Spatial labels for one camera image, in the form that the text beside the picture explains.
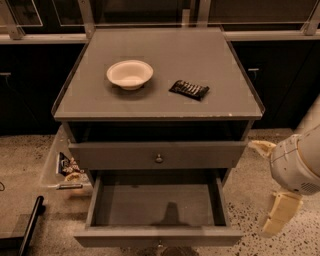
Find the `drawer knob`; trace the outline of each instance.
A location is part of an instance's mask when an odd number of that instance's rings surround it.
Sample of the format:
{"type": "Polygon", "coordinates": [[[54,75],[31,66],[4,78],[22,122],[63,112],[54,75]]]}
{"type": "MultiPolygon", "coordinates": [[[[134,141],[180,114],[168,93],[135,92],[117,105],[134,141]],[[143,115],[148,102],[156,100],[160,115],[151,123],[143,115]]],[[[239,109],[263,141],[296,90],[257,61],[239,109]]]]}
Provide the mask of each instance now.
{"type": "Polygon", "coordinates": [[[159,240],[158,248],[163,248],[163,244],[161,240],[159,240]]]}
{"type": "Polygon", "coordinates": [[[157,155],[156,163],[161,164],[163,162],[163,158],[160,154],[157,155]]]}

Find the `open drawer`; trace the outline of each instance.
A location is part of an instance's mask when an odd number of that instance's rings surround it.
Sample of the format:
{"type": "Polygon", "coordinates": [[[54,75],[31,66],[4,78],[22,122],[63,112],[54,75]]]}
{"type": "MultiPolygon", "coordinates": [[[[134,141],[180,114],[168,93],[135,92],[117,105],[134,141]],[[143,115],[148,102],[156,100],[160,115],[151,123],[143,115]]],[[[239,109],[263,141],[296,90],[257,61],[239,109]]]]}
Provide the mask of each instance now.
{"type": "Polygon", "coordinates": [[[219,170],[99,171],[85,247],[232,246],[219,170]]]}

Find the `drawer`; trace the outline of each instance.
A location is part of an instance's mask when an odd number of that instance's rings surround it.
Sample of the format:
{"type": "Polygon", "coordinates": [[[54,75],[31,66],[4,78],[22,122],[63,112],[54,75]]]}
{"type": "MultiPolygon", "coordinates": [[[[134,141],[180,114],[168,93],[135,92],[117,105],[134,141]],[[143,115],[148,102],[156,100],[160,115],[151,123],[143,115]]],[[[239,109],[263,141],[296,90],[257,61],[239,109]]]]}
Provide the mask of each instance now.
{"type": "Polygon", "coordinates": [[[84,230],[85,247],[232,246],[242,232],[227,217],[215,170],[148,175],[98,172],[84,230]]]}
{"type": "Polygon", "coordinates": [[[85,142],[69,149],[82,169],[233,168],[246,141],[85,142]]]}

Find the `nightstand top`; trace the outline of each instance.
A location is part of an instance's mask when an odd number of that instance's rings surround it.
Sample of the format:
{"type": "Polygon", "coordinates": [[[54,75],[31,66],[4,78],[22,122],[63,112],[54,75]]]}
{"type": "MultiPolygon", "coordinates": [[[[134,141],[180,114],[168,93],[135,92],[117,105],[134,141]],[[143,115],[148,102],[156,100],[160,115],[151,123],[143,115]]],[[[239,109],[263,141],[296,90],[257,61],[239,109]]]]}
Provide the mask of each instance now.
{"type": "Polygon", "coordinates": [[[217,28],[97,29],[54,117],[257,120],[259,102],[217,28]],[[125,91],[108,81],[106,71],[131,59],[148,63],[154,74],[143,88],[125,91]],[[210,90],[198,102],[168,91],[177,80],[210,90]]]}

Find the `black object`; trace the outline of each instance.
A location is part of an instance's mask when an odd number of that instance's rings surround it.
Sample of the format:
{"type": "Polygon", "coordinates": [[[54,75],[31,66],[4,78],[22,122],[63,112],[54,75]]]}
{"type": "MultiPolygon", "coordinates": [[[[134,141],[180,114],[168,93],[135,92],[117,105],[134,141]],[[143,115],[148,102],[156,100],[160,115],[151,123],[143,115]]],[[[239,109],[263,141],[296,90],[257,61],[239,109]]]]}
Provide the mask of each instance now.
{"type": "Polygon", "coordinates": [[[178,80],[174,85],[169,89],[170,92],[179,93],[189,98],[201,101],[203,97],[209,91],[208,86],[201,86],[196,84],[191,84],[189,82],[178,80]]]}
{"type": "Polygon", "coordinates": [[[20,248],[19,253],[17,255],[19,256],[27,255],[27,250],[32,238],[34,228],[37,223],[38,216],[45,211],[45,206],[42,205],[43,200],[44,200],[43,196],[37,197],[37,200],[33,207],[24,236],[1,238],[0,252],[2,252],[3,250],[17,250],[20,248]]]}
{"type": "Polygon", "coordinates": [[[67,176],[67,172],[64,170],[70,165],[70,159],[66,157],[62,152],[58,155],[58,164],[57,164],[57,173],[62,174],[63,176],[67,176]]]}

